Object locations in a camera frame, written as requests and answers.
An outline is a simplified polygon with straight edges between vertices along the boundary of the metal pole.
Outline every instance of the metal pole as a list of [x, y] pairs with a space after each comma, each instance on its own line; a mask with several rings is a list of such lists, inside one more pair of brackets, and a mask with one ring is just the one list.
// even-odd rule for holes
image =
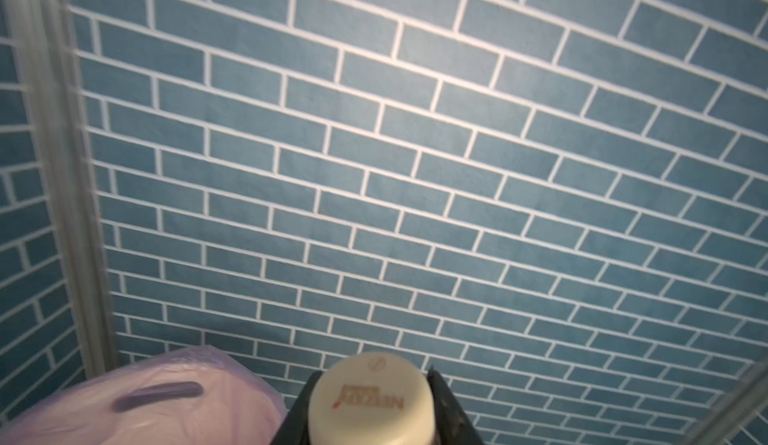
[[67, 0], [7, 3], [24, 104], [43, 163], [85, 372], [92, 378], [118, 364]]

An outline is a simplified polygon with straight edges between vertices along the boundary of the plastic bag handle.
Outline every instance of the plastic bag handle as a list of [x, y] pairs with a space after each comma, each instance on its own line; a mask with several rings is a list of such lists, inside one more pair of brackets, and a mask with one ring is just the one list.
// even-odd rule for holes
[[112, 403], [112, 410], [120, 413], [149, 403], [173, 400], [174, 398], [199, 397], [203, 392], [203, 386], [198, 382], [159, 383], [151, 387], [138, 388], [123, 395]]

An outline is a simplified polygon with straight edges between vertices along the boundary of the jar lid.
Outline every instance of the jar lid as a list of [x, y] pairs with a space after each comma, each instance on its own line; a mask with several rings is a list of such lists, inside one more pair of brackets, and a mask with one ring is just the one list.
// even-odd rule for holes
[[429, 445], [432, 390], [421, 371], [397, 355], [347, 357], [317, 381], [309, 429], [312, 445]]

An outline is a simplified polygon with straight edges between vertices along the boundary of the blue brick tile wall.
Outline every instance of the blue brick tile wall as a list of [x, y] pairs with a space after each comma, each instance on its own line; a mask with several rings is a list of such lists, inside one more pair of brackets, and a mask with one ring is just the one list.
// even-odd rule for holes
[[675, 443], [768, 357], [766, 12], [72, 0], [121, 360], [394, 351], [488, 443]]
[[0, 424], [85, 379], [48, 192], [0, 0]]

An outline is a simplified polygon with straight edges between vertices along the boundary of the pink plastic bag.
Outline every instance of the pink plastic bag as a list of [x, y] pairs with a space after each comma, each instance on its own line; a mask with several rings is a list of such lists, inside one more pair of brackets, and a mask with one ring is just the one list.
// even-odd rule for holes
[[185, 348], [51, 395], [2, 445], [268, 445], [283, 399], [224, 352]]

